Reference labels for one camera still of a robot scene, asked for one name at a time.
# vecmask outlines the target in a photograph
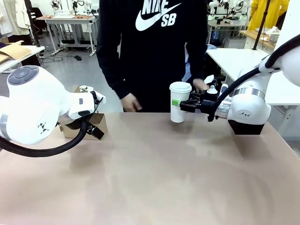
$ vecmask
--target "hand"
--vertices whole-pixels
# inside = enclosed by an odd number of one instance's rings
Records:
[[[204,81],[202,79],[194,79],[193,85],[199,91],[208,90],[210,88],[207,84],[204,83]]]
[[[142,109],[136,97],[131,93],[122,98],[121,102],[126,112],[136,112]]]

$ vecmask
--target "cup lid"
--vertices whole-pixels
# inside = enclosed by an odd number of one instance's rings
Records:
[[[188,93],[191,92],[192,86],[185,82],[174,82],[170,85],[170,90],[175,93]]]

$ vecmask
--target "sleeve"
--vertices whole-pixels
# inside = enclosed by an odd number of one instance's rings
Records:
[[[258,7],[258,0],[253,0],[252,4],[251,4],[251,11],[250,11],[250,16],[252,17],[254,12],[256,11]]]
[[[289,0],[281,0],[281,9],[279,11],[279,16],[281,16],[284,12],[286,12],[288,7],[289,7]]]
[[[203,79],[205,53],[207,50],[207,5],[206,0],[194,0],[187,34],[187,53],[193,79]]]
[[[113,2],[113,0],[100,0],[99,3],[97,58],[108,85],[122,99],[130,92],[125,87],[120,68],[118,46],[121,41],[121,33]]]

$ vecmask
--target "white garment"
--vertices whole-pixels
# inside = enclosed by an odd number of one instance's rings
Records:
[[[10,24],[12,35],[28,35],[30,21],[24,0],[3,0]]]
[[[13,28],[10,24],[8,14],[3,4],[3,0],[0,0],[0,18],[3,17],[3,21],[0,22],[0,32],[1,34],[8,34],[13,31]]]

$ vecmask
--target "white swoosh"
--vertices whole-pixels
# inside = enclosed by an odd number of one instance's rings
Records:
[[[137,15],[136,22],[135,22],[135,26],[136,26],[137,30],[138,31],[144,31],[144,30],[148,29],[149,27],[151,27],[152,25],[154,25],[163,15],[167,14],[172,9],[174,9],[175,7],[177,7],[178,5],[173,6],[171,8],[168,8],[168,9],[165,9],[161,13],[155,15],[154,17],[152,17],[152,18],[150,18],[148,20],[144,20],[142,18],[142,11],[140,11],[139,15]]]

